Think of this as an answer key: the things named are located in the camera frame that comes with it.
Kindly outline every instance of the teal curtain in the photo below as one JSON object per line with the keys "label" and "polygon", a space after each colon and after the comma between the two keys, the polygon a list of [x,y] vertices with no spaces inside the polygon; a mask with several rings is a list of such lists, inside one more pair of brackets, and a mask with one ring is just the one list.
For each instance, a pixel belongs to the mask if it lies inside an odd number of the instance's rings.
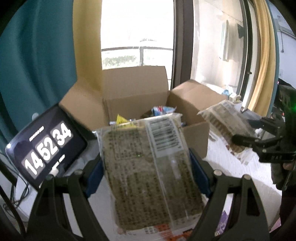
{"label": "teal curtain", "polygon": [[275,71],[275,75],[274,75],[274,88],[272,90],[271,101],[270,101],[269,109],[268,109],[268,113],[267,113],[267,116],[269,116],[271,114],[272,107],[274,105],[274,100],[276,98],[276,90],[278,88],[278,81],[279,81],[279,39],[278,39],[278,36],[277,36],[276,25],[275,25],[275,22],[274,22],[274,17],[272,16],[269,1],[266,1],[266,3],[267,3],[267,6],[268,6],[270,15],[271,15],[272,25],[274,26],[274,39],[275,39],[275,44],[276,44],[276,71]]}
{"label": "teal curtain", "polygon": [[27,0],[0,36],[0,149],[76,82],[73,0]]}

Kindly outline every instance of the window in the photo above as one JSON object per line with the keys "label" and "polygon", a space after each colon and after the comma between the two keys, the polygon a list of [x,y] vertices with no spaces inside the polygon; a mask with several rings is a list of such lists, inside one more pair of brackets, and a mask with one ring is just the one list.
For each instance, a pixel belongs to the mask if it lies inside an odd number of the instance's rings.
{"label": "window", "polygon": [[165,66],[170,86],[174,39],[173,0],[103,0],[103,69]]}
{"label": "window", "polygon": [[236,92],[244,63],[240,1],[193,0],[194,49],[191,78],[210,88]]}

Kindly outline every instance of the metal railing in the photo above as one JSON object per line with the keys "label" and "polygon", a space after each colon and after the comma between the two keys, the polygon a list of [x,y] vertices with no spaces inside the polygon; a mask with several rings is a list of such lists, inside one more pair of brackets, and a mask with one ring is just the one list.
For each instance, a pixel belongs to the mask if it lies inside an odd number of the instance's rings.
{"label": "metal railing", "polygon": [[171,48],[161,48],[161,47],[147,47],[147,46],[139,46],[139,47],[116,47],[116,48],[106,48],[102,49],[102,52],[104,51],[112,51],[112,50],[123,50],[123,49],[139,49],[140,51],[140,65],[144,65],[144,49],[156,49],[156,50],[173,50]]}

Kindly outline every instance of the plastic wrapper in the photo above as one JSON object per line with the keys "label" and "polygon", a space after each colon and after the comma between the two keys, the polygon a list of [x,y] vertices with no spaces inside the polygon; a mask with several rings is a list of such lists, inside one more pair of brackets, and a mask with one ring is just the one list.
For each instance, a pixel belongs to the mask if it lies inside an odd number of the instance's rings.
{"label": "plastic wrapper", "polygon": [[154,106],[152,108],[153,116],[160,116],[165,114],[174,113],[176,108],[168,107],[168,106]]}
{"label": "plastic wrapper", "polygon": [[118,234],[165,238],[194,227],[204,203],[192,176],[181,114],[105,127],[97,136]]}
{"label": "plastic wrapper", "polygon": [[112,126],[112,125],[118,125],[118,124],[122,124],[122,123],[127,123],[127,122],[131,122],[131,121],[134,121],[136,119],[125,119],[124,117],[122,117],[121,115],[117,115],[117,118],[116,118],[116,121],[110,121],[109,122],[109,125]]}
{"label": "plastic wrapper", "polygon": [[248,164],[248,156],[253,152],[251,148],[237,146],[232,143],[234,134],[247,137],[255,137],[255,130],[246,121],[242,113],[235,109],[235,105],[224,100],[220,103],[200,111],[201,115],[209,124],[211,133],[225,141],[227,149],[238,158],[241,163]]}

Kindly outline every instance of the open cardboard box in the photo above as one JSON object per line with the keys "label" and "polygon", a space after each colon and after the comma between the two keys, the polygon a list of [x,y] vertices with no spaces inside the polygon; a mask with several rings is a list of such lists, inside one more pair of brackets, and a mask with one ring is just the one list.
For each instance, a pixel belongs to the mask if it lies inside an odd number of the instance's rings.
{"label": "open cardboard box", "polygon": [[207,155],[209,125],[197,113],[226,99],[205,85],[189,80],[168,91],[164,66],[138,66],[103,70],[104,91],[101,94],[77,82],[61,100],[78,122],[90,130],[109,125],[117,114],[140,119],[154,106],[177,107],[183,114],[183,128],[188,147],[204,158]]}

